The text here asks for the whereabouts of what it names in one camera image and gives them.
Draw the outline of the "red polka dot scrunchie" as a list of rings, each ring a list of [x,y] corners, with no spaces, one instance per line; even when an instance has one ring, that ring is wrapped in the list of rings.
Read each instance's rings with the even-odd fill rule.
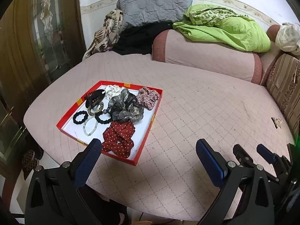
[[[130,121],[125,123],[113,121],[103,133],[102,150],[105,152],[112,151],[121,158],[128,158],[134,147],[132,140],[134,133],[135,127]]]

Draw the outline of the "black hair claw clip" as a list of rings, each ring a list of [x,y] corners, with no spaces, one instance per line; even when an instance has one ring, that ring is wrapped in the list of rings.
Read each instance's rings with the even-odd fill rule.
[[[88,107],[94,108],[95,106],[98,106],[104,99],[105,94],[106,94],[106,92],[104,89],[98,89],[98,90],[95,90],[93,92],[86,94],[84,96],[85,107],[86,108],[88,108]]]

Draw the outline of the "grey satin scrunchie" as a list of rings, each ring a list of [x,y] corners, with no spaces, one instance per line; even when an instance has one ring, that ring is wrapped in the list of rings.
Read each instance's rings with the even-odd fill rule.
[[[144,107],[138,103],[134,94],[124,88],[119,95],[110,99],[106,112],[111,116],[112,121],[136,123],[142,120]]]

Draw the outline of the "white cherry print scrunchie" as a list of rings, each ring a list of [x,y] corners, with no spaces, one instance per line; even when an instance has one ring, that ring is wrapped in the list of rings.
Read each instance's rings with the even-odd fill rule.
[[[123,89],[123,87],[120,87],[118,85],[107,85],[107,87],[105,88],[105,98],[107,100],[111,100],[111,98],[120,95]]]

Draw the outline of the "pink checked scrunchie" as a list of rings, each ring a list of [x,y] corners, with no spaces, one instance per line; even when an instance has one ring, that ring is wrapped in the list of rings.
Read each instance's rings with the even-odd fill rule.
[[[159,99],[160,95],[156,90],[149,89],[144,86],[139,89],[138,95],[136,97],[138,100],[138,104],[151,111],[154,108],[155,103]]]

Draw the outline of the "small gold hair pin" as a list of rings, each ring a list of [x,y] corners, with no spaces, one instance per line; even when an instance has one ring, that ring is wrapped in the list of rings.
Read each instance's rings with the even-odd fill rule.
[[[283,120],[280,117],[271,117],[271,120],[273,121],[275,128],[282,128]]]

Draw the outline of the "pink quilted mattress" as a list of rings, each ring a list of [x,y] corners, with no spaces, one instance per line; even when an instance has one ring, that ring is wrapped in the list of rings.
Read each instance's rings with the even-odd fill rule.
[[[288,155],[293,142],[286,123],[265,87],[193,67],[156,62],[147,55],[97,53],[58,78],[31,104],[24,124],[57,163],[84,149],[57,123],[70,107],[101,80],[160,88],[162,100],[136,166],[102,155],[87,184],[132,209],[162,217],[199,220],[218,194],[196,154],[204,138],[226,160],[243,146],[255,163],[273,172],[257,152],[264,144]]]

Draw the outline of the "red shallow box tray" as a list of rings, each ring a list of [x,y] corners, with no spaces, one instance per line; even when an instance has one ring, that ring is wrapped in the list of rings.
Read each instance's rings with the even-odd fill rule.
[[[99,139],[101,142],[104,141],[103,133],[109,127],[109,124],[98,124],[97,129],[91,136],[85,135],[83,131],[82,124],[75,124],[73,122],[73,115],[78,111],[86,111],[86,101],[84,97],[98,89],[105,89],[108,85],[117,85],[119,87],[125,87],[129,90],[130,93],[137,95],[138,90],[142,88],[141,85],[131,84],[131,83],[123,83],[123,82],[113,82],[113,81],[99,81],[92,88],[90,88],[86,93],[84,93],[68,111],[61,117],[61,119],[56,124],[56,127],[65,135],[70,137],[71,139],[81,143],[82,145],[87,146],[92,139]],[[131,150],[131,154],[128,158],[118,157],[112,151],[102,152],[103,155],[106,155],[110,158],[116,159],[118,161],[122,161],[129,165],[137,165],[140,155],[142,153],[142,149],[144,148],[144,144],[146,143],[147,136],[151,130],[151,126],[153,125],[154,118],[158,111],[158,107],[160,105],[163,90],[155,87],[148,86],[147,88],[151,90],[156,90],[160,95],[159,99],[156,101],[154,108],[149,111],[145,109],[143,119],[134,124],[135,133],[132,136],[132,140],[134,142],[134,146]]]

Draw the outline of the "white plastic bag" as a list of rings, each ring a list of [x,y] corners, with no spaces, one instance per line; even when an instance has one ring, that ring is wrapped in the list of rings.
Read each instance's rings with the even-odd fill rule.
[[[275,45],[284,52],[299,57],[300,26],[297,23],[283,23],[276,35]]]

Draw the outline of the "pink bolster pillow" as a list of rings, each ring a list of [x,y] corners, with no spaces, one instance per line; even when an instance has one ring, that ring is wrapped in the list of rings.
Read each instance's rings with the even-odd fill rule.
[[[193,42],[170,29],[153,41],[152,59],[158,62],[207,70],[260,84],[262,64],[253,52],[242,52],[221,43]]]

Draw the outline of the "leaf print beige cloth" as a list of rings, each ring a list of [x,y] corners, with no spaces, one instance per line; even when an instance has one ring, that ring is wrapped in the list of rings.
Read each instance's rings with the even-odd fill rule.
[[[98,52],[106,52],[119,40],[123,25],[123,12],[119,9],[110,11],[104,19],[103,26],[94,33],[94,39],[83,55],[82,60]]]

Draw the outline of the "green crumpled cloth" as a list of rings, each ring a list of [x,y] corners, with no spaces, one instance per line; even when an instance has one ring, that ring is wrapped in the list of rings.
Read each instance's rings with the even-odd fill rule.
[[[184,12],[173,29],[193,42],[223,43],[244,52],[268,52],[271,41],[253,19],[215,5],[197,4]]]

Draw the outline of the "black cloth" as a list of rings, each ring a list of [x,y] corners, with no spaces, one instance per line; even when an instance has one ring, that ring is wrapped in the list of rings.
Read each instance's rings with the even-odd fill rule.
[[[172,25],[172,22],[155,22],[125,29],[111,50],[120,55],[151,54],[155,37],[172,29]]]

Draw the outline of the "wooden glass door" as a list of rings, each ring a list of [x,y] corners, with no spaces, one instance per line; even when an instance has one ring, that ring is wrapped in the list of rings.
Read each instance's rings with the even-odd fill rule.
[[[1,169],[20,162],[28,135],[62,157],[54,127],[85,49],[79,0],[1,0]]]

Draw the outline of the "grey quilted pillow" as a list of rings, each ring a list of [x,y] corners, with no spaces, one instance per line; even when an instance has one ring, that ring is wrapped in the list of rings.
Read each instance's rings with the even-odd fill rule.
[[[178,22],[193,0],[118,0],[117,9],[123,12],[121,32],[131,27],[155,22]]]

